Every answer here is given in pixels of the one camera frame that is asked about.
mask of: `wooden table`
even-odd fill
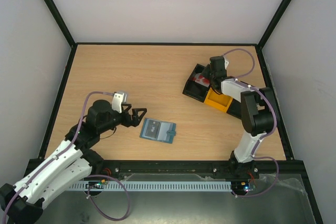
[[[173,144],[140,138],[142,123],[118,126],[114,136],[92,149],[104,159],[120,160],[226,160],[243,134],[239,119],[182,94],[197,63],[233,49],[231,46],[125,46],[79,45],[48,145],[52,153],[69,129],[78,122],[86,95],[91,91],[129,93],[133,108],[147,108],[145,117],[174,122]],[[254,47],[244,47],[256,59],[256,68],[243,81],[264,87]],[[236,51],[227,56],[228,74],[237,76],[251,67],[249,55]],[[88,107],[106,95],[91,96]],[[278,132],[265,139],[257,156],[285,160]]]

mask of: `yellow box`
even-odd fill
[[[217,94],[213,89],[209,89],[204,103],[226,113],[232,101],[232,97]]]

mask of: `black metal frame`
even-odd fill
[[[46,5],[48,6],[50,12],[52,13],[56,23],[60,27],[63,35],[71,46],[71,52],[69,55],[68,63],[62,78],[62,82],[60,88],[58,90],[55,105],[53,111],[50,116],[50,120],[47,126],[46,134],[43,139],[43,143],[39,152],[38,159],[31,159],[29,161],[26,173],[30,173],[33,169],[35,169],[45,158],[47,147],[49,144],[49,140],[51,137],[51,133],[53,131],[53,127],[55,124],[55,120],[57,117],[57,113],[59,110],[59,106],[62,100],[62,96],[66,87],[66,83],[70,74],[71,65],[75,57],[76,49],[78,45],[161,45],[161,46],[253,46],[256,49],[258,60],[261,66],[262,75],[264,77],[264,81],[267,87],[273,88],[272,81],[270,79],[270,75],[267,69],[267,65],[265,63],[264,55],[262,53],[262,49],[265,46],[267,40],[269,39],[271,33],[277,26],[280,21],[282,15],[284,14],[286,8],[290,4],[291,0],[282,0],[279,5],[276,13],[274,14],[270,24],[268,25],[264,35],[262,36],[260,42],[258,44],[233,44],[233,43],[222,43],[222,44],[213,44],[213,43],[150,43],[150,42],[83,42],[76,43],[72,38],[70,31],[68,30],[64,20],[62,19],[55,3],[53,0],[44,0]],[[306,172],[305,165],[303,161],[294,160],[293,151],[290,147],[290,142],[288,140],[287,132],[283,123],[283,119],[280,114],[280,124],[278,125],[278,130],[280,133],[281,143],[283,146],[283,150],[285,152],[286,161],[279,161],[280,173],[283,174],[300,174],[303,180],[303,184],[305,186],[306,192],[308,193],[309,201],[313,210],[313,214],[317,223],[323,223],[320,215],[320,211],[318,209],[309,178]],[[118,174],[114,174],[114,176],[120,176],[123,171],[127,173],[128,170],[132,170],[132,172],[137,173],[164,173],[162,170],[167,170],[166,173],[174,172],[174,173],[196,173],[200,175],[208,175],[214,178],[222,178],[221,169],[218,167],[224,167],[227,165],[228,161],[105,161],[105,167],[115,167],[118,168]],[[257,161],[259,173],[274,173],[275,165],[273,162],[269,161]]]

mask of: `white wall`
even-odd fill
[[[43,0],[0,0],[0,7],[2,186],[38,155],[70,47]]]
[[[295,158],[335,223],[336,1],[293,0],[264,48]]]
[[[258,43],[281,0],[54,0],[77,42]]]

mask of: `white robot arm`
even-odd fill
[[[228,77],[228,60],[223,56],[210,58],[210,64],[202,75],[210,80],[211,87],[219,93],[232,97],[241,103],[243,136],[232,158],[238,163],[248,163],[254,158],[260,143],[268,133],[274,131],[274,121],[278,121],[275,97],[272,89],[258,89],[247,83]]]
[[[89,108],[85,122],[82,116],[56,150],[34,171],[15,183],[0,188],[0,206],[16,224],[35,223],[43,210],[73,183],[100,174],[103,158],[90,148],[100,140],[100,134],[115,130],[118,125],[138,126],[147,109],[132,109],[126,103],[125,92],[108,93],[112,102],[98,100]]]

